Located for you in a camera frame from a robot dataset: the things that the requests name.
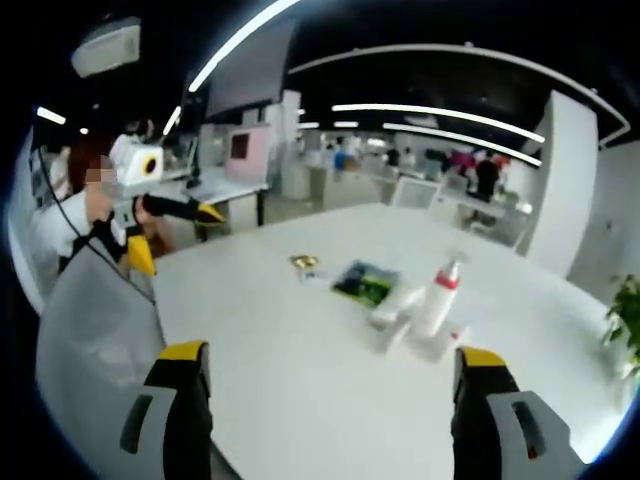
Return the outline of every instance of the white desk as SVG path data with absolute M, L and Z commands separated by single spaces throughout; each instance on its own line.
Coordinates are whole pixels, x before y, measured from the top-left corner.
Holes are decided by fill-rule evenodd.
M 486 213 L 495 218 L 502 218 L 505 215 L 504 206 L 496 202 L 483 202 L 477 198 L 470 197 L 465 192 L 454 190 L 452 188 L 443 187 L 440 190 L 439 196 L 445 199 L 450 199 L 460 205 L 465 205 L 479 212 Z
M 233 179 L 225 176 L 224 168 L 209 167 L 203 168 L 200 173 L 201 184 L 188 192 L 189 197 L 193 197 L 201 203 L 210 205 L 222 202 L 229 202 L 229 225 L 234 232 L 251 230 L 264 224 L 264 199 L 262 193 L 267 190 L 266 182 L 251 182 Z M 151 193 L 159 197 L 172 200 L 186 201 L 188 196 L 185 192 L 186 181 L 170 181 L 161 183 Z M 172 220 L 172 227 L 177 232 L 177 236 L 190 237 L 191 224 L 186 225 L 180 220 Z M 182 246 L 193 243 L 188 238 Z
M 606 307 L 514 253 L 430 220 L 364 205 L 268 226 L 157 262 L 168 343 L 210 342 L 214 439 L 245 480 L 453 478 L 453 358 L 375 353 L 367 310 L 297 280 L 289 256 L 341 273 L 354 259 L 432 277 L 471 257 L 450 318 L 501 355 L 522 390 L 569 424 L 587 461 L 620 422 L 596 352 Z

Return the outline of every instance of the black strap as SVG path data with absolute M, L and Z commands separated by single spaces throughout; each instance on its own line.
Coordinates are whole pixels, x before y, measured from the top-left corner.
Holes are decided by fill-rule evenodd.
M 121 246 L 111 233 L 111 220 L 113 219 L 113 213 L 106 222 L 100 220 L 94 222 L 93 228 L 89 235 L 78 237 L 73 241 L 73 249 L 71 257 L 60 257 L 59 271 L 62 271 L 69 265 L 69 262 L 76 256 L 76 254 L 82 250 L 92 238 L 100 240 L 102 245 L 107 249 L 107 252 L 113 258 L 115 263 L 118 263 L 122 256 L 126 253 L 126 247 Z

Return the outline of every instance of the led light strip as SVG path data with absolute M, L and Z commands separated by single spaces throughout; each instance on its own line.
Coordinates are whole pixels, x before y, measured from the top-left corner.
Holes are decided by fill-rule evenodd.
M 36 115 L 51 122 L 57 123 L 58 125 L 64 125 L 67 121 L 67 119 L 62 115 L 58 115 L 57 113 L 52 112 L 48 108 L 44 107 L 38 107 L 38 110 L 36 110 Z
M 267 23 L 276 15 L 284 12 L 287 8 L 295 5 L 300 0 L 278 0 L 272 3 L 267 8 L 258 13 L 255 17 L 249 20 L 240 30 L 238 30 L 227 42 L 218 50 L 213 57 L 202 68 L 200 73 L 196 75 L 191 85 L 189 85 L 189 91 L 195 92 L 204 83 L 211 72 L 218 66 L 218 64 L 229 55 L 238 45 L 244 42 L 249 35 L 255 32 L 262 25 Z
M 516 57 L 515 55 L 510 55 L 508 53 L 498 52 L 495 50 L 488 50 L 486 48 L 478 48 L 471 47 L 467 45 L 444 45 L 439 43 L 422 43 L 422 44 L 405 44 L 405 45 L 385 45 L 382 47 L 371 47 L 371 48 L 362 48 L 355 49 L 345 53 L 339 53 L 337 55 L 331 55 L 329 57 L 320 58 L 317 60 L 313 60 L 311 62 L 307 62 L 304 65 L 299 65 L 295 68 L 289 70 L 289 75 L 294 73 L 302 72 L 304 70 L 308 70 L 309 68 L 314 68 L 319 65 L 324 65 L 331 62 L 336 62 L 338 60 L 344 60 L 347 58 L 360 57 L 363 55 L 377 55 L 383 53 L 396 53 L 396 52 L 449 52 L 449 53 L 460 53 L 467 55 L 477 55 L 480 57 L 493 58 L 496 60 L 513 63 L 515 65 L 519 65 L 524 68 L 528 68 L 530 70 L 535 70 L 542 75 L 553 78 L 559 82 L 568 85 L 573 88 L 577 92 L 586 96 L 596 104 L 600 105 L 604 110 L 609 112 L 615 118 L 622 123 L 622 126 L 616 130 L 615 132 L 607 135 L 605 138 L 600 140 L 600 146 L 604 147 L 612 140 L 624 135 L 628 131 L 631 130 L 631 124 L 629 121 L 613 106 L 611 106 L 606 100 L 599 97 L 592 89 L 585 87 L 584 85 L 576 82 L 575 80 L 563 75 L 560 72 L 552 70 L 544 65 L 540 65 L 539 63 L 532 62 L 531 60 L 527 60 L 525 58 Z
M 334 105 L 331 107 L 334 112 L 353 112 L 359 110 L 385 110 L 393 112 L 410 112 L 410 113 L 425 113 L 431 115 L 442 115 L 445 117 L 461 118 L 463 120 L 469 120 L 472 122 L 484 123 L 485 125 L 491 125 L 492 127 L 501 128 L 512 133 L 517 133 L 523 137 L 530 138 L 539 143 L 544 143 L 544 137 L 537 133 L 524 130 L 523 128 L 509 125 L 508 123 L 493 120 L 492 118 L 481 117 L 480 115 L 473 115 L 471 113 L 456 112 L 455 110 L 447 110 L 444 108 L 434 107 L 418 107 L 414 105 L 394 105 L 390 103 L 356 103 L 353 105 Z
M 358 122 L 333 122 L 336 128 L 358 128 Z
M 387 144 L 387 142 L 379 138 L 370 138 L 367 143 L 372 147 L 384 147 Z
M 484 140 L 480 140 L 479 138 L 469 137 L 467 135 L 460 135 L 459 133 L 445 132 L 444 130 L 436 130 L 435 128 L 414 127 L 413 125 L 401 125 L 398 123 L 385 123 L 382 125 L 382 128 L 386 130 L 399 130 L 403 132 L 424 133 L 427 135 L 436 135 L 438 137 L 450 138 L 451 140 L 458 140 L 460 142 L 472 143 L 480 147 L 485 147 L 491 150 L 495 150 L 496 152 L 504 153 L 505 155 L 509 155 L 510 157 L 513 157 L 513 158 L 518 158 L 527 163 L 530 163 L 531 165 L 535 165 L 536 167 L 539 167 L 540 165 L 542 165 L 542 162 L 540 160 L 530 157 L 529 155 L 525 155 L 524 153 L 518 152 L 517 150 L 503 147 L 502 145 L 498 145 L 497 143 L 486 142 Z
M 318 128 L 319 126 L 320 124 L 318 122 L 299 123 L 298 130 L 309 130 L 311 128 Z
M 173 110 L 173 113 L 169 117 L 169 120 L 167 120 L 167 124 L 164 126 L 164 130 L 162 130 L 163 135 L 167 135 L 171 131 L 171 129 L 173 128 L 173 125 L 176 123 L 176 121 L 178 120 L 178 117 L 180 116 L 180 112 L 182 112 L 182 107 L 178 105 Z

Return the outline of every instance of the white pillar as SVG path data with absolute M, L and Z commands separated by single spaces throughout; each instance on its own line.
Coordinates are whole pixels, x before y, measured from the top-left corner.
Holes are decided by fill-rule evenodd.
M 242 112 L 242 126 L 243 127 L 253 127 L 258 124 L 260 110 L 258 108 L 253 108 L 251 110 L 245 110 Z
M 526 257 L 566 277 L 584 235 L 596 176 L 596 114 L 551 92 L 541 123 L 541 188 L 532 199 L 533 218 Z

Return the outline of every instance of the potted plant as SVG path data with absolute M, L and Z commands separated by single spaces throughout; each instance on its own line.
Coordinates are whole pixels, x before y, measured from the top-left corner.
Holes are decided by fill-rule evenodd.
M 627 275 L 606 316 L 609 330 L 604 337 L 614 367 L 621 377 L 640 371 L 640 282 Z

